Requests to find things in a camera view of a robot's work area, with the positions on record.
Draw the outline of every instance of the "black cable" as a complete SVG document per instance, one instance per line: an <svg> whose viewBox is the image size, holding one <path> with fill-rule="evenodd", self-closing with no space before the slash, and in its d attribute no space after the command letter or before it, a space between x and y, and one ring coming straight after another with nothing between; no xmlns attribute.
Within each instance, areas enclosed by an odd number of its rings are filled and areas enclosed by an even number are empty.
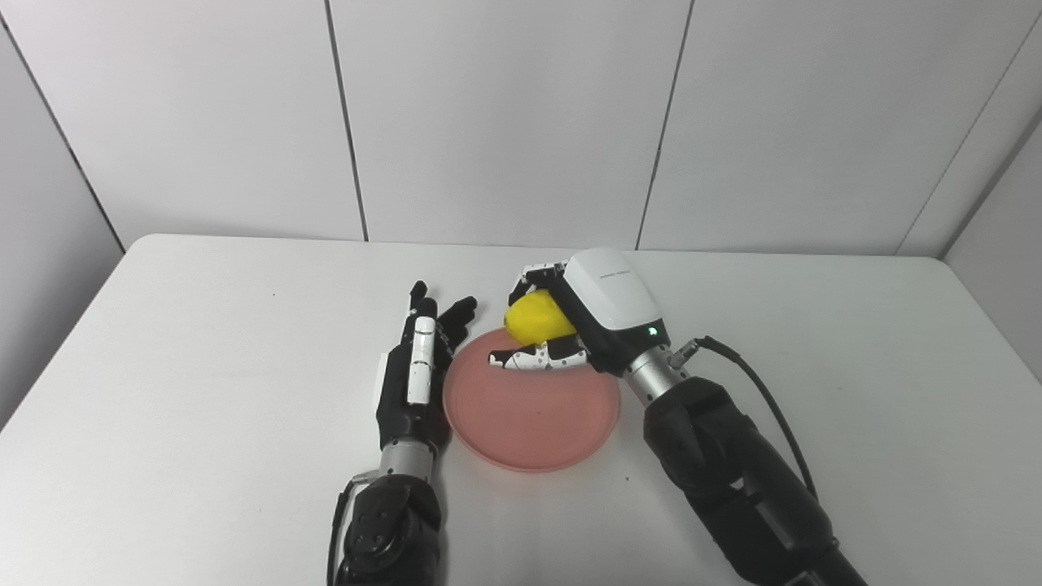
<svg viewBox="0 0 1042 586"><path fill-rule="evenodd" d="M778 426L782 428L782 435L785 436L787 442L789 442L789 448L792 449L792 455L796 459L796 466L799 467L799 473L803 477L803 484L807 486L807 491L814 496L814 499L818 499L818 489L814 486L814 479L811 478L811 468L807 465L807 460L803 459L803 451L799 448L799 443L796 441L796 436L792 433L792 428L789 426L789 422L786 421L785 415L782 414L782 408L778 407L774 396L771 392L767 390L767 385L760 379L756 371L749 366L749 363L745 362L737 351L735 351L730 346L716 340L710 336L704 338L696 338L695 342L699 347L705 348L706 350L716 352L723 358L734 362L742 369L743 372L752 381L752 384L756 386L760 394L763 395L764 401L767 402L767 407L770 408L771 413L774 415L774 419L777 420Z"/></svg>

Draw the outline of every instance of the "lemon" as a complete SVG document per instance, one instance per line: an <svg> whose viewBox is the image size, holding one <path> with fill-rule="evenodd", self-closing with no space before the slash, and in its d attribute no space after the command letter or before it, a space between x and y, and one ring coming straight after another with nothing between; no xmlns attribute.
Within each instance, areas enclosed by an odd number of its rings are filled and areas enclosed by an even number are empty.
<svg viewBox="0 0 1042 586"><path fill-rule="evenodd" d="M525 346L575 334L575 326L546 289L537 289L515 301L503 316L503 325Z"/></svg>

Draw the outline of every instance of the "cable connector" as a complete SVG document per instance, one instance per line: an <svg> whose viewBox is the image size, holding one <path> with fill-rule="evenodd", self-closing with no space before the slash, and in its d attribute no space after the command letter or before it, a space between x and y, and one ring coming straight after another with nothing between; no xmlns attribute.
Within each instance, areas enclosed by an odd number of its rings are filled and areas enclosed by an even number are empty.
<svg viewBox="0 0 1042 586"><path fill-rule="evenodd" d="M692 338L688 341L688 343L680 346L679 349L669 357L669 360L667 361L669 363L669 367L673 370L684 368L684 365L691 360L691 357L695 356L695 352L698 351L699 347L700 345L698 343L698 339Z"/></svg>

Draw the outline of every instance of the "white table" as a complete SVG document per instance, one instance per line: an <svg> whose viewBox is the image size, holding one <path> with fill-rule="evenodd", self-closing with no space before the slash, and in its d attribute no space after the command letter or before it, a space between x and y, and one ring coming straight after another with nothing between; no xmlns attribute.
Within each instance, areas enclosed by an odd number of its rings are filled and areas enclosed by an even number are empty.
<svg viewBox="0 0 1042 586"><path fill-rule="evenodd" d="M152 236L0 434L0 584L320 584L337 493L378 462L377 355L418 277L496 327L525 264L571 251ZM631 253L674 345L752 363L873 585L1042 577L1042 388L947 267ZM725 385L788 454L729 363ZM449 586L742 584L641 439L525 474L441 467Z"/></svg>

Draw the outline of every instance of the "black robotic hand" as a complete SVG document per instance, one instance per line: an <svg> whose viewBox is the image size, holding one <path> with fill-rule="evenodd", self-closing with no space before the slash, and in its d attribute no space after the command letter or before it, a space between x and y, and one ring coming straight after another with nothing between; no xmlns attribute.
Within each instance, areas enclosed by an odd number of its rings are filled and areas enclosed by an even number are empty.
<svg viewBox="0 0 1042 586"><path fill-rule="evenodd" d="M427 296L427 285L416 282L410 292L410 313L402 328L401 341L388 355L383 386L376 408L376 422L380 428L380 448L396 438L410 437L423 441L436 450L445 447L449 425L442 407L442 387L445 373L452 364L456 347L467 339L468 324L474 320L477 300L464 297L452 304L436 320L433 362L430 371L430 392L426 402L410 402L408 381L413 370L413 345L417 320L433 318L438 302Z"/></svg>
<svg viewBox="0 0 1042 586"><path fill-rule="evenodd" d="M340 495L329 542L330 586L437 582L442 513L430 477L449 437L442 387L476 307L473 297L465 297L436 319L438 303L427 296L426 284L413 286L376 409L380 467L352 479Z"/></svg>

